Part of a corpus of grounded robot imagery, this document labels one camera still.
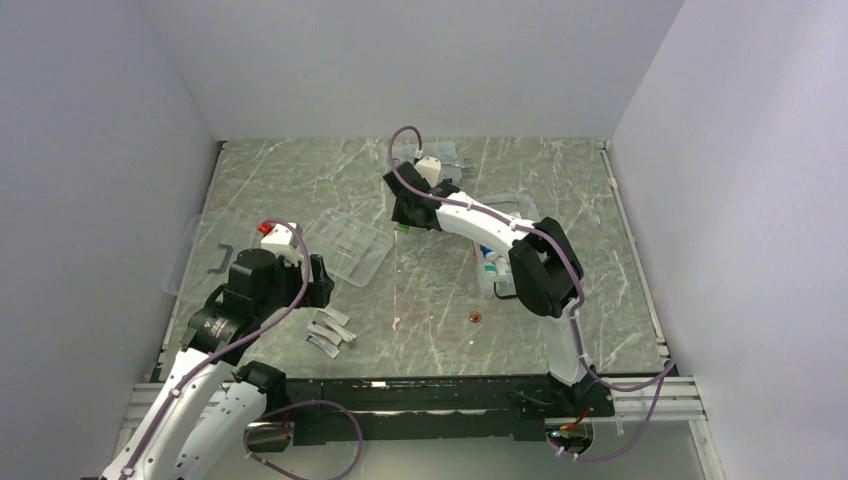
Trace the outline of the clear first aid box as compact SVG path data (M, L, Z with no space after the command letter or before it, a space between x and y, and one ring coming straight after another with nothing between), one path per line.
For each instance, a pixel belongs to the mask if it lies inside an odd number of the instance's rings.
M480 201L490 207L491 209L497 210L499 213L504 216L512 216L518 219L523 220L531 220L531 221L539 221L541 216L539 214L538 208L534 199L527 193L519 192L519 193L500 193L500 194L492 194L487 195L480 198ZM501 279L498 276L495 278L486 277L482 271L482 263L486 260L481 252L480 247L485 246L489 249L492 249L487 244L479 244L477 242L472 243L472 253L475 259L475 272L477 275L477 284L480 292L480 296L483 299L513 299L517 297L516 287L513 279L513 275L507 279ZM498 257L506 258L509 263L509 256L507 254L509 247L505 244L500 244L497 249L492 249L497 254Z

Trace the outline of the white bottle blue label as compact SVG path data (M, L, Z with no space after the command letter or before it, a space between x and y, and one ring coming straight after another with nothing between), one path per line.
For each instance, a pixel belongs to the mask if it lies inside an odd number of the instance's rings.
M480 247L480 252L482 256L488 261L494 261L498 257L498 254L494 250L489 249L485 246Z

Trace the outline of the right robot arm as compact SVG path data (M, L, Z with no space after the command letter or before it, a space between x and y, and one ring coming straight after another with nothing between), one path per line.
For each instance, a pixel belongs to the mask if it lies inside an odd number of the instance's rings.
M508 216L451 184L432 187L409 162L390 169L384 180L395 195L400 223L456 234L508 259L517 299L542 319L548 371L558 380L550 391L552 404L564 415L578 413L590 399L582 381L587 357L575 334L586 295L579 261L559 223Z

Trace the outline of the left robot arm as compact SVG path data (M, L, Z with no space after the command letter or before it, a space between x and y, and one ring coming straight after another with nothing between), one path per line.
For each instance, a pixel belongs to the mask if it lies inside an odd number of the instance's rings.
M156 399L103 479L201 479L249 423L279 417L286 376L258 361L240 363L272 315L328 306L335 283L324 259L306 262L252 248L190 318Z

